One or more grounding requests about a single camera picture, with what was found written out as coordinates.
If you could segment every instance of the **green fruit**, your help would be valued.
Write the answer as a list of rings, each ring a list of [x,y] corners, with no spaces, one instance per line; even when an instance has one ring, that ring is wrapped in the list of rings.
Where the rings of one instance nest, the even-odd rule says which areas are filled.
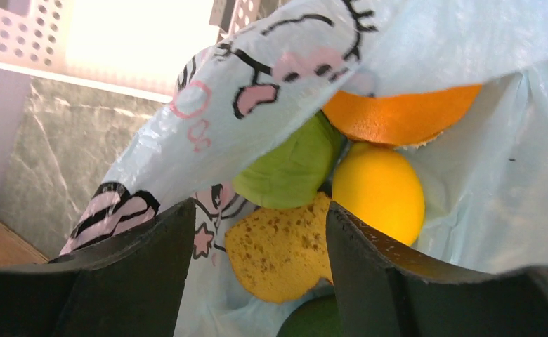
[[[276,337],[342,337],[336,297],[316,298],[298,307]]]
[[[309,204],[334,168],[344,137],[318,112],[283,144],[233,179],[233,188],[269,209]]]

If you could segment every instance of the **gray marble floor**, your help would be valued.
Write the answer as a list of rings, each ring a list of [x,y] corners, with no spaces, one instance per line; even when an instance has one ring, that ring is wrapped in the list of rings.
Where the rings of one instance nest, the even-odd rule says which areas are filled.
[[[262,0],[259,18],[290,0]],[[48,256],[63,247],[90,197],[160,103],[33,79],[0,221]]]

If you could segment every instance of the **printed plastic bag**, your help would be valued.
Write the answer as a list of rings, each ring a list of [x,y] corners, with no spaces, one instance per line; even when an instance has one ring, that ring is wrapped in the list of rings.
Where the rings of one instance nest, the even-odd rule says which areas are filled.
[[[254,206],[222,182],[279,145],[340,89],[376,96],[436,91],[485,83],[545,60],[548,0],[294,0],[189,62],[173,102],[137,132],[113,164],[62,253],[123,232],[195,195],[195,248],[175,336],[275,336],[284,318],[317,293],[273,305],[240,287],[223,236]],[[521,136],[548,132],[548,86],[540,85],[547,70],[537,66],[487,85],[462,123],[469,129],[455,128],[462,130],[461,140],[453,136],[452,147],[441,147],[441,140],[456,132],[448,131],[433,147],[408,154],[431,209],[418,249],[485,270],[527,261],[533,244],[518,242],[518,255],[509,256],[508,249],[518,240],[537,239],[538,230],[528,232],[535,237],[504,238],[524,227],[504,225],[492,235],[492,221],[498,215],[504,216],[499,224],[507,216],[525,219],[523,206],[546,192],[533,185],[532,179],[548,173],[537,161],[531,165],[534,173],[519,168],[505,175],[511,173],[506,169],[515,170],[505,165],[531,161],[516,150],[522,149]],[[544,93],[545,99],[535,106],[531,95],[527,101],[510,98],[518,94],[515,79],[523,86],[528,81],[522,79],[533,76],[536,95]],[[491,99],[501,104],[492,105]],[[520,124],[527,107],[536,109],[532,115],[540,125]],[[542,119],[540,112],[546,114]],[[524,138],[520,144],[548,163],[540,139]],[[507,163],[498,162],[505,154]],[[479,164],[484,161],[488,168]],[[499,190],[504,186],[509,189]],[[534,194],[526,199],[524,192]],[[511,195],[492,204],[498,193]],[[485,218],[477,211],[494,215]],[[540,212],[530,218],[538,220]],[[493,246],[476,241],[486,238]],[[503,248],[496,247],[502,242]],[[548,259],[548,250],[541,259]]]

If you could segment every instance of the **pink star print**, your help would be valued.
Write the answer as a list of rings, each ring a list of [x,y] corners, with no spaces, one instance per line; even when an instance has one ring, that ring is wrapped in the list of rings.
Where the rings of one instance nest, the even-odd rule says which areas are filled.
[[[208,230],[208,225],[206,223],[202,223],[195,231],[195,237],[193,239],[193,258],[195,260],[200,257],[208,257],[210,248],[212,248],[213,239],[214,232]]]

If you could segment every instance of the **white plastic basket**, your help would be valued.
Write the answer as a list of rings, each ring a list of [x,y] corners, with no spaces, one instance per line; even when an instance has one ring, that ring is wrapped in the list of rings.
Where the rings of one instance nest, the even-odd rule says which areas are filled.
[[[255,21],[258,6],[259,0],[30,0],[26,16],[0,8],[0,68],[166,103],[187,61],[221,31]]]

